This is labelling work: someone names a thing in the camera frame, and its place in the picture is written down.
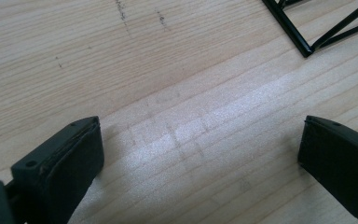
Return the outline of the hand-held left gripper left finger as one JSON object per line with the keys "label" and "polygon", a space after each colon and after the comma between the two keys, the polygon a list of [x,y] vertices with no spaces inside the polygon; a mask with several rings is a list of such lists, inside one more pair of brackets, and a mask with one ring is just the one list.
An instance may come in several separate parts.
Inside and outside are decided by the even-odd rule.
{"label": "hand-held left gripper left finger", "polygon": [[100,121],[74,121],[11,167],[28,224],[66,224],[104,163]]}

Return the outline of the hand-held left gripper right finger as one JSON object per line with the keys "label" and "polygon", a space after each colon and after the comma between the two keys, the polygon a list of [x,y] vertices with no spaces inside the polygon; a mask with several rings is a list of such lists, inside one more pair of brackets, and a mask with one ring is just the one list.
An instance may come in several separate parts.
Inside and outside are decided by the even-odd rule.
{"label": "hand-held left gripper right finger", "polygon": [[358,132],[308,116],[298,163],[358,219]]}

